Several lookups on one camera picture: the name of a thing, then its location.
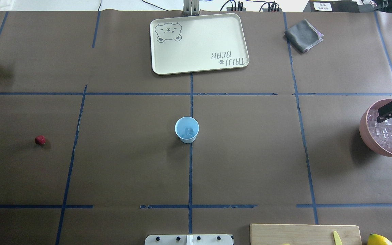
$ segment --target yellow knife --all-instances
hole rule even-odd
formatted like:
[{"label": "yellow knife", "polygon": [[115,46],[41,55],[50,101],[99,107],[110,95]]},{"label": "yellow knife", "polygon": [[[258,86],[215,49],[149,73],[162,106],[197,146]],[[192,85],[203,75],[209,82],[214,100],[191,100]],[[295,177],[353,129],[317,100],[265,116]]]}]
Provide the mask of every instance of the yellow knife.
[{"label": "yellow knife", "polygon": [[333,231],[333,239],[335,240],[335,245],[343,245],[340,236],[338,236],[338,232]]}]

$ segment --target metal clamp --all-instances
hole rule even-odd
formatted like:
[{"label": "metal clamp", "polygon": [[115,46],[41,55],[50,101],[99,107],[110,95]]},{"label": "metal clamp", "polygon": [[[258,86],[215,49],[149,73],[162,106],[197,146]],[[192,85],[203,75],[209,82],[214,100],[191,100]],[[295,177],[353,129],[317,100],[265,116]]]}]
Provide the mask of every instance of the metal clamp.
[{"label": "metal clamp", "polygon": [[184,16],[199,15],[199,0],[184,0]]}]

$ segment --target white bracket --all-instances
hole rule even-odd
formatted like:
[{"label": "white bracket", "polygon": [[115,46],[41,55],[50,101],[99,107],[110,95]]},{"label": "white bracket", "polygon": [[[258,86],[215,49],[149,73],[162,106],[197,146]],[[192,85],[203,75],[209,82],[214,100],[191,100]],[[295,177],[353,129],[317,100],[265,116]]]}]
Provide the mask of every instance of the white bracket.
[{"label": "white bracket", "polygon": [[199,0],[184,0],[184,16],[199,15]]},{"label": "white bracket", "polygon": [[228,234],[149,235],[145,245],[233,245]]}]

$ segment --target white floor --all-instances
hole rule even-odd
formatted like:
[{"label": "white floor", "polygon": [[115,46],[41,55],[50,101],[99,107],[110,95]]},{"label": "white floor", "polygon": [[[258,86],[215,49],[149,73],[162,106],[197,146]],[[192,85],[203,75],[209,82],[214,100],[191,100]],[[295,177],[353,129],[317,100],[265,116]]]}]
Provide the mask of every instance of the white floor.
[{"label": "white floor", "polygon": [[[182,0],[146,0],[167,10],[182,10]],[[200,0],[199,7],[219,11],[226,0]],[[258,11],[262,3],[244,1],[247,11]],[[0,11],[97,11],[101,0],[0,0]],[[284,12],[302,12],[308,0],[277,0]],[[160,11],[142,0],[102,0],[101,10]]]}]

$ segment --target white mounting plate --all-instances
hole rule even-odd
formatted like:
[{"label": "white mounting plate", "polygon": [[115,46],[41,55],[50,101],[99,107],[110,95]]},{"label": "white mounting plate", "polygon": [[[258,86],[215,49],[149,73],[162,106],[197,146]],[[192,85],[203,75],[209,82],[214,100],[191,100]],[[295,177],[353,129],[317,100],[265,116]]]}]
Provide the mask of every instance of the white mounting plate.
[{"label": "white mounting plate", "polygon": [[213,14],[151,22],[152,69],[159,75],[245,67],[240,17]]},{"label": "white mounting plate", "polygon": [[176,234],[176,235],[149,235],[145,245],[233,245],[234,241],[228,234]]}]

